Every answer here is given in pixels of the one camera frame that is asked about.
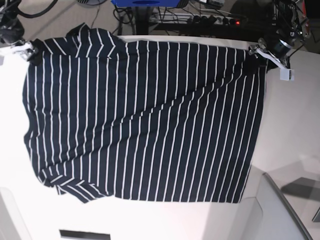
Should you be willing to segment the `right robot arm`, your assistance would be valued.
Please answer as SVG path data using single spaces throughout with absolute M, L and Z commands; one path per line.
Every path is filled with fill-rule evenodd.
M 37 41 L 24 39 L 25 28 L 18 19 L 22 16 L 27 19 L 34 19 L 43 16 L 50 11 L 57 3 L 52 1 L 49 6 L 41 12 L 27 14 L 19 9 L 20 0 L 2 0 L 0 2 L 0 62 L 5 56 L 18 55 L 33 65 L 42 62 L 42 44 Z

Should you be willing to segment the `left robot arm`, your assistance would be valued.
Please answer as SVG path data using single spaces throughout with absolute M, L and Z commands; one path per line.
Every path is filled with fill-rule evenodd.
M 271 61 L 280 69 L 280 79 L 294 80 L 294 70 L 291 68 L 290 58 L 295 52 L 289 53 L 295 44 L 304 46 L 307 33 L 303 25 L 308 21 L 305 17 L 300 20 L 299 13 L 303 11 L 294 0 L 273 0 L 274 14 L 272 17 L 273 30 L 260 38 L 254 45 L 249 46 L 249 55 Z

